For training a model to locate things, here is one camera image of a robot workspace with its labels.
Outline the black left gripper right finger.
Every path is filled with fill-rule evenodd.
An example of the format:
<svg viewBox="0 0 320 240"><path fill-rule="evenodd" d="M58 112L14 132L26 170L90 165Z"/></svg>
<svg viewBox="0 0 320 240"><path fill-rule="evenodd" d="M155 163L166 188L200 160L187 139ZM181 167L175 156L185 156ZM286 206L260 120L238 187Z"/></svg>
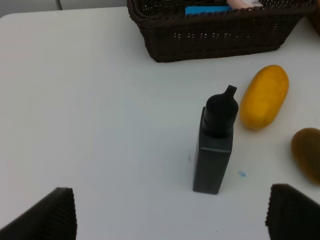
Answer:
<svg viewBox="0 0 320 240"><path fill-rule="evenodd" d="M265 225L271 240L318 240L320 204L289 184L274 184Z"/></svg>

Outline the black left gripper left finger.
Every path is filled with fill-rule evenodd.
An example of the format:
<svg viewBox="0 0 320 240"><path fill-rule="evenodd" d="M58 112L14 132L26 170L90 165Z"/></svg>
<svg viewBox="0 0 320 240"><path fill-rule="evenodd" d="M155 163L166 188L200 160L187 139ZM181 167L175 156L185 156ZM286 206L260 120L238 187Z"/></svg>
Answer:
<svg viewBox="0 0 320 240"><path fill-rule="evenodd" d="M72 188L57 187L0 230L2 240L75 240L77 215Z"/></svg>

